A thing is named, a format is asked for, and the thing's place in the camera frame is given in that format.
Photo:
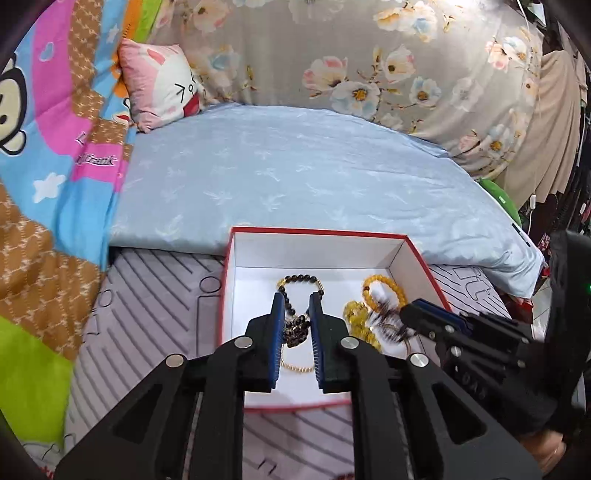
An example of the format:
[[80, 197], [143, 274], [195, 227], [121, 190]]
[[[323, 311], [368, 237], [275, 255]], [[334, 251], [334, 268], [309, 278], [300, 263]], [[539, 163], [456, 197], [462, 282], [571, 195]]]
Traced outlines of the person's right hand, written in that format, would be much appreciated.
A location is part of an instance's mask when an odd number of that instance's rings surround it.
[[550, 472], [566, 451], [563, 435], [548, 429], [522, 436], [519, 442], [535, 458], [543, 474]]

